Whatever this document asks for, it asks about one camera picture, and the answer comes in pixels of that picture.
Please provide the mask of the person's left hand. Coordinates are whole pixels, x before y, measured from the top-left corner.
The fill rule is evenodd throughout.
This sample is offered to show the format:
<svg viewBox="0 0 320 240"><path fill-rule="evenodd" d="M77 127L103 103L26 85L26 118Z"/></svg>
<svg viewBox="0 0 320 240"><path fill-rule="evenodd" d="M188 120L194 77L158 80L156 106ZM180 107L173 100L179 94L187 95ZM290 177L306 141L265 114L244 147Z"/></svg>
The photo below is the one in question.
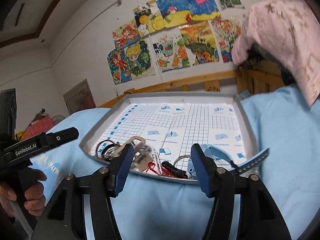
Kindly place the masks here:
<svg viewBox="0 0 320 240"><path fill-rule="evenodd" d="M45 208L46 198L43 194L44 186L42 181L47 180L47 176L40 170L36 172L36 183L29 187L24 196L26 201L24 203L25 209L33 216L40 216ZM13 189L5 182L1 182L1 206L9 217L15 217L15 211L11 206L11 201L16 201L17 196Z"/></svg>

